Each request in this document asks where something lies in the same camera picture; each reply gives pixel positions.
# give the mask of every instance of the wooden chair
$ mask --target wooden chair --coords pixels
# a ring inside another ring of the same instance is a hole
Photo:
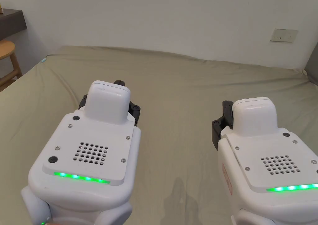
[[[14,53],[15,48],[16,47],[14,43],[11,41],[8,41],[8,40],[0,41],[0,60],[6,57],[10,57],[12,65],[13,65],[13,71],[0,79],[0,86],[7,83],[14,77],[20,78],[22,76],[19,63],[16,59],[16,54]]]

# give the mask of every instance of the fitted sheet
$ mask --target fitted sheet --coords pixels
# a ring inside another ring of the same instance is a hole
[[[318,153],[317,88],[300,72],[165,52],[62,47],[0,93],[0,224],[30,224],[20,190],[32,163],[93,81],[117,79],[141,106],[127,225],[231,224],[211,141],[223,100],[269,97],[279,126]]]

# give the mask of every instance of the speaker grille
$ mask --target speaker grille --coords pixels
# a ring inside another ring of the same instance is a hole
[[[79,162],[104,165],[108,147],[81,142],[73,160]]]
[[[265,165],[269,174],[289,174],[300,172],[293,160],[288,155],[262,157],[261,161]]]

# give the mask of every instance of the wall switch plate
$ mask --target wall switch plate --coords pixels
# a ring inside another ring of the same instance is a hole
[[[270,41],[274,42],[294,42],[298,31],[294,29],[275,29]]]

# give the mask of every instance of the wooden shelf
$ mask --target wooden shelf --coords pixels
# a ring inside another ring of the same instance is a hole
[[[0,14],[0,40],[27,28],[22,11],[3,9],[3,12]]]

